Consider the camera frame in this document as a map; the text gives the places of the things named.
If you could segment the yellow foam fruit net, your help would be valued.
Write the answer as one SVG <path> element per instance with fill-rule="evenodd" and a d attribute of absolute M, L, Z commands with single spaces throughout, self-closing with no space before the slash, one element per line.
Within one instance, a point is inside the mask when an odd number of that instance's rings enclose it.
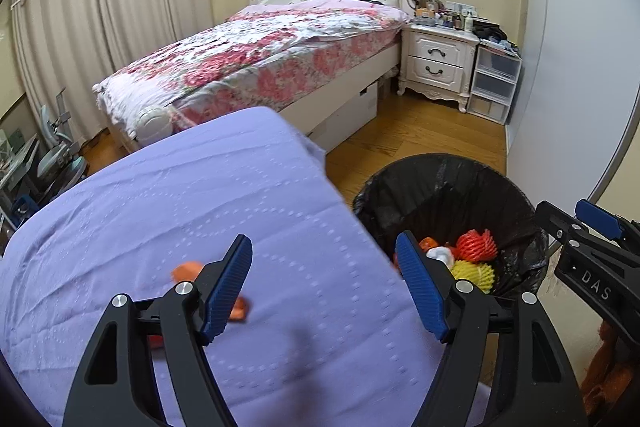
<path fill-rule="evenodd" d="M 451 274 L 456 280 L 467 280 L 489 294 L 495 284 L 495 271 L 487 263 L 474 263 L 457 260 L 451 268 Z"/>

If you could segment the red foam fruit net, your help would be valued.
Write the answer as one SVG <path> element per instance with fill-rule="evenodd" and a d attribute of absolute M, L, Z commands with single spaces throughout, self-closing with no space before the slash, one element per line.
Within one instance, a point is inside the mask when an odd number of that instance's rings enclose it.
<path fill-rule="evenodd" d="M 471 230 L 462 234 L 454 246 L 454 257 L 472 263 L 489 262 L 498 255 L 495 239 L 489 230 Z"/>

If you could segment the orange plastic bag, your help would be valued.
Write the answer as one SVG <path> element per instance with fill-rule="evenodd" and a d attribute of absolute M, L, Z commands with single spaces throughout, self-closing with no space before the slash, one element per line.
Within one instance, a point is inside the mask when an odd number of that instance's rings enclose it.
<path fill-rule="evenodd" d="M 438 247 L 439 243 L 437 243 L 435 239 L 432 239 L 431 237 L 425 237 L 425 239 L 422 239 L 422 241 L 419 243 L 419 246 L 422 251 L 424 251 L 424 253 L 427 253 L 427 251 L 429 251 L 430 249 Z"/>

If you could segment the orange wrapper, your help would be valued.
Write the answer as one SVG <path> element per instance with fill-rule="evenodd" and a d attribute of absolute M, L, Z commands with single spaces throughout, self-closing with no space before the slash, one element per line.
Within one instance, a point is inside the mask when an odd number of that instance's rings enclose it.
<path fill-rule="evenodd" d="M 171 277 L 175 283 L 184 281 L 194 282 L 202 272 L 204 265 L 196 261 L 183 262 L 171 271 Z M 235 303 L 229 315 L 230 322 L 244 322 L 250 311 L 250 304 L 243 296 L 235 299 Z"/>

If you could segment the white tissue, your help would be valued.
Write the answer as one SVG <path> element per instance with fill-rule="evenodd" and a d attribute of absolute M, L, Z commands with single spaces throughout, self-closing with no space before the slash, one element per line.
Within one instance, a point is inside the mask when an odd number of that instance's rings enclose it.
<path fill-rule="evenodd" d="M 451 249 L 446 246 L 437 246 L 430 248 L 426 252 L 426 257 L 428 259 L 442 262 L 444 265 L 446 265 L 448 270 L 451 270 L 454 267 L 454 262 L 456 262 Z"/>

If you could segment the black lined trash bin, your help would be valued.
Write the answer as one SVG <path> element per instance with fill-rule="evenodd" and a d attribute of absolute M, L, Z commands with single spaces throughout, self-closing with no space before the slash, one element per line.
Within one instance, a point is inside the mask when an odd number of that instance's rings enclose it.
<path fill-rule="evenodd" d="M 352 209 L 390 258 L 403 231 L 442 245 L 489 231 L 498 249 L 490 262 L 497 297 L 536 293 L 548 272 L 548 234 L 536 223 L 534 205 L 506 176 L 474 159 L 444 153 L 399 159 L 371 176 Z"/>

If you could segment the white sliding wardrobe door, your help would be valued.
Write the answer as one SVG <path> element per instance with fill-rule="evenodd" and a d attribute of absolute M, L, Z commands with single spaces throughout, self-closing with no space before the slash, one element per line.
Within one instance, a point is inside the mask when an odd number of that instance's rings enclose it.
<path fill-rule="evenodd" d="M 506 174 L 534 203 L 597 200 L 639 109 L 639 0 L 528 0 Z"/>

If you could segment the purple table cloth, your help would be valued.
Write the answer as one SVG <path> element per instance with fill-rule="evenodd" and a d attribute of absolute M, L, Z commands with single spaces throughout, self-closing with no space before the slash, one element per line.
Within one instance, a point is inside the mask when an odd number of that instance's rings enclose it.
<path fill-rule="evenodd" d="M 243 323 L 206 355 L 241 426 L 408 426 L 442 345 L 324 171 L 321 150 L 254 107 L 145 147 L 19 228 L 1 260 L 1 351 L 60 425 L 82 352 L 118 294 L 164 295 L 184 262 L 254 258 Z"/>

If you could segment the plastic drawer unit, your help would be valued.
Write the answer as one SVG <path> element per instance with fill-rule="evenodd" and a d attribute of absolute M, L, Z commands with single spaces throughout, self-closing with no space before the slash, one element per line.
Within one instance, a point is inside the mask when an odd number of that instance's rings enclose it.
<path fill-rule="evenodd" d="M 505 124 L 518 90 L 521 57 L 511 49 L 482 40 L 476 49 L 468 112 Z"/>

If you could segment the white nightstand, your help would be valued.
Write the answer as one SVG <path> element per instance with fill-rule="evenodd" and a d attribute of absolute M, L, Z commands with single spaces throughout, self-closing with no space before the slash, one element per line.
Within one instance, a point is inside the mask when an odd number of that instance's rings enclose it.
<path fill-rule="evenodd" d="M 405 25 L 397 94 L 410 90 L 431 101 L 454 102 L 465 113 L 479 44 L 480 39 L 468 32 Z"/>

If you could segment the grey desk chair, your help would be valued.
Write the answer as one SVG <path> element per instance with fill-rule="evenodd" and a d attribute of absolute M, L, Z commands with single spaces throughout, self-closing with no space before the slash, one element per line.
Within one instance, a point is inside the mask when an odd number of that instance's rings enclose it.
<path fill-rule="evenodd" d="M 84 179 L 88 169 L 80 144 L 70 130 L 70 112 L 66 109 L 64 90 L 55 97 L 58 116 L 53 117 L 47 105 L 40 107 L 40 132 L 47 153 L 40 159 L 37 179 L 48 184 L 54 195 L 62 194 Z"/>

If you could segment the white under-bed box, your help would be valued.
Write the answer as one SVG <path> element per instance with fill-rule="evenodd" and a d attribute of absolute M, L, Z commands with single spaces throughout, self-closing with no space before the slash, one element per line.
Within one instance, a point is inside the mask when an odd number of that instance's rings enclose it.
<path fill-rule="evenodd" d="M 326 153 L 332 152 L 378 115 L 378 84 L 371 83 L 308 134 Z"/>

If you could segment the desk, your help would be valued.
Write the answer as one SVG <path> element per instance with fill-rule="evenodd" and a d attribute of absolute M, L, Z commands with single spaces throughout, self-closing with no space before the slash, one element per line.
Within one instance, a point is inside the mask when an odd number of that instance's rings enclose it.
<path fill-rule="evenodd" d="M 29 170 L 39 152 L 38 135 L 34 134 L 9 162 L 9 167 L 1 176 L 1 212 L 9 217 L 11 208 L 20 191 L 21 184 L 28 179 Z"/>

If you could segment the floral bed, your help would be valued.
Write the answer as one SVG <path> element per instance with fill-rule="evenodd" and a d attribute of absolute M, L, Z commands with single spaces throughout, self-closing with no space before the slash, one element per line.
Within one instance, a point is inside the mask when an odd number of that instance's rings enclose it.
<path fill-rule="evenodd" d="M 224 23 L 168 44 L 96 83 L 96 105 L 141 146 L 254 106 L 277 112 L 393 43 L 408 23 L 378 1 L 288 0 L 249 5 Z"/>

